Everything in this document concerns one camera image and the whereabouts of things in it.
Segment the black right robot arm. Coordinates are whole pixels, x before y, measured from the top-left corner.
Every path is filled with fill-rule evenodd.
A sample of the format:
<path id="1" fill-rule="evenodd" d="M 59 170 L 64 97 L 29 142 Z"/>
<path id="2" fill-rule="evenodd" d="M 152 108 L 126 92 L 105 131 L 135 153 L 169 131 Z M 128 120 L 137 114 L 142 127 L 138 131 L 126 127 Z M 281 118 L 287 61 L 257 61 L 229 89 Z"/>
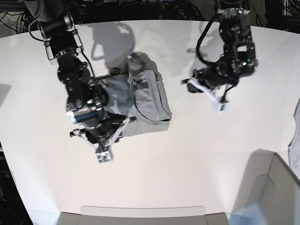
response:
<path id="1" fill-rule="evenodd" d="M 92 144 L 110 146 L 121 136 L 127 124 L 124 115 L 107 112 L 108 94 L 95 77 L 89 62 L 80 61 L 84 48 L 73 18 L 62 0 L 26 0 L 25 6 L 42 35 L 40 39 L 49 61 L 56 61 L 58 79 L 65 85 L 68 99 L 66 115 L 76 125 L 70 136 L 79 136 Z"/>

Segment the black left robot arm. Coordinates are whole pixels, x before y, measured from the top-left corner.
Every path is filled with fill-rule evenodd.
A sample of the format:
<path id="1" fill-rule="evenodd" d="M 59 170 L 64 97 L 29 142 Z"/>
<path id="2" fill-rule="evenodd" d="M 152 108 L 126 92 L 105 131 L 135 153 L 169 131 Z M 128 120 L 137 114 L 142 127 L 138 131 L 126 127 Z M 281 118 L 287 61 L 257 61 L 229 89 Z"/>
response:
<path id="1" fill-rule="evenodd" d="M 195 55 L 205 68 L 194 69 L 190 79 L 183 80 L 191 93 L 201 93 L 191 81 L 195 80 L 209 91 L 225 86 L 225 93 L 236 87 L 243 77 L 251 76 L 257 66 L 255 44 L 252 40 L 248 0 L 217 0 L 215 13 L 197 41 Z M 219 21 L 219 34 L 223 40 L 223 54 L 217 61 L 208 61 L 201 53 L 201 44 L 215 20 Z"/>

